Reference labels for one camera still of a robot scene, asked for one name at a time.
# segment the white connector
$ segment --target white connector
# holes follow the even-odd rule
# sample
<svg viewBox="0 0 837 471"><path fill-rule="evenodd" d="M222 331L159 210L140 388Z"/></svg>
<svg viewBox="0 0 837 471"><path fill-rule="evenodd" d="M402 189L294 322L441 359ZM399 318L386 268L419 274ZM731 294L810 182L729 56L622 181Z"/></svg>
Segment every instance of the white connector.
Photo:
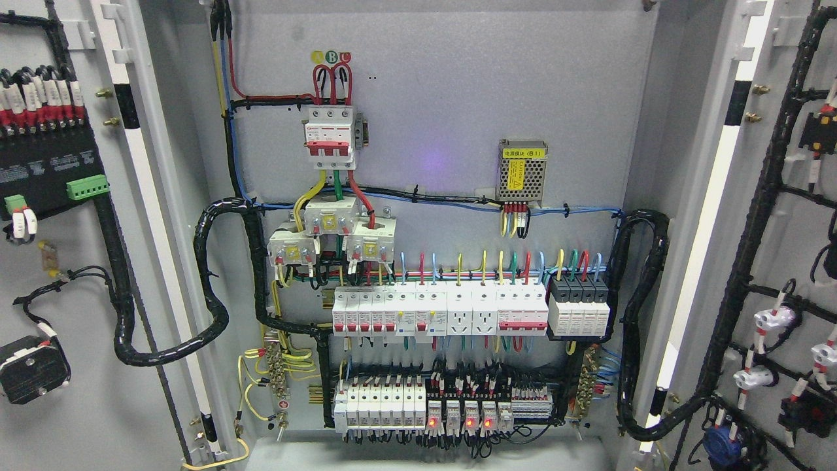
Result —
<svg viewBox="0 0 837 471"><path fill-rule="evenodd" d="M814 354L814 361L818 365L830 368L837 365L837 350L828 344L819 344L811 348L811 353Z"/></svg>
<svg viewBox="0 0 837 471"><path fill-rule="evenodd" d="M765 309L753 314L753 317L756 319L756 326L761 330L769 332L788 327L796 319L796 313L787 306L782 306L777 309L775 316L772 312L772 309Z"/></svg>
<svg viewBox="0 0 837 471"><path fill-rule="evenodd" d="M771 385L776 380L772 371L763 366L753 366L749 371L740 370L732 375L732 378L735 379L736 385L745 391Z"/></svg>

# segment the red breaker toggle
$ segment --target red breaker toggle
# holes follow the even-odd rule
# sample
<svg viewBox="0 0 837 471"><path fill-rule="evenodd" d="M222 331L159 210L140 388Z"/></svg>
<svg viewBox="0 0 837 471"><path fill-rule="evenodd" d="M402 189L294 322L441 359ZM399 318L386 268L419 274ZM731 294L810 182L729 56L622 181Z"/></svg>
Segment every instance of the red breaker toggle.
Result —
<svg viewBox="0 0 837 471"><path fill-rule="evenodd" d="M314 157L321 155L321 152L325 155L335 155L334 151L337 151L337 155L342 155L343 157L349 156L348 142L308 141L306 142L306 147L308 148L308 152Z"/></svg>
<svg viewBox="0 0 837 471"><path fill-rule="evenodd" d="M546 330L547 323L545 322L501 322L500 329L502 330Z"/></svg>

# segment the green terminal connector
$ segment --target green terminal connector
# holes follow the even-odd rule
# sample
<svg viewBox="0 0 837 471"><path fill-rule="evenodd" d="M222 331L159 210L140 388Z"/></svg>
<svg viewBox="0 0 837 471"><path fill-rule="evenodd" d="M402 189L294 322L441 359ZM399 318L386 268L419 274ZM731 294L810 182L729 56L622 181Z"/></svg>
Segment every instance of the green terminal connector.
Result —
<svg viewBox="0 0 837 471"><path fill-rule="evenodd" d="M110 191L110 184L107 183L107 177L101 174L67 182L67 196L73 201L80 201L108 191Z"/></svg>
<svg viewBox="0 0 837 471"><path fill-rule="evenodd" d="M26 199L21 194L7 196L6 198L3 198L3 201L6 202L6 211L9 214L12 214L16 210L22 210L26 207Z"/></svg>

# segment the yellow warning label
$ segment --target yellow warning label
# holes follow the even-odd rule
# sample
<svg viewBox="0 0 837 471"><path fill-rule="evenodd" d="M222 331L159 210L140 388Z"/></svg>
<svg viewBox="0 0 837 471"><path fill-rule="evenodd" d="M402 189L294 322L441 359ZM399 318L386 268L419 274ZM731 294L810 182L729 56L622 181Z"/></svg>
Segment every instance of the yellow warning label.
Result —
<svg viewBox="0 0 837 471"><path fill-rule="evenodd" d="M523 189L526 181L526 160L514 159L509 162L509 181L506 189Z"/></svg>
<svg viewBox="0 0 837 471"><path fill-rule="evenodd" d="M545 158L546 156L546 149L543 148L503 149L503 158Z"/></svg>

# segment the miniature circuit breaker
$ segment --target miniature circuit breaker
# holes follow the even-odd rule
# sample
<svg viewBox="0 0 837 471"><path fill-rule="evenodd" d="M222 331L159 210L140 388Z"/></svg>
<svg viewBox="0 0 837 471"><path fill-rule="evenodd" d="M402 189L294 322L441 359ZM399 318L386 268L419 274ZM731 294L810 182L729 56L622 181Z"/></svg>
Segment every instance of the miniature circuit breaker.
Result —
<svg viewBox="0 0 837 471"><path fill-rule="evenodd" d="M308 106L306 131L308 160L315 168L354 170L357 143L362 142L362 127L353 106Z"/></svg>

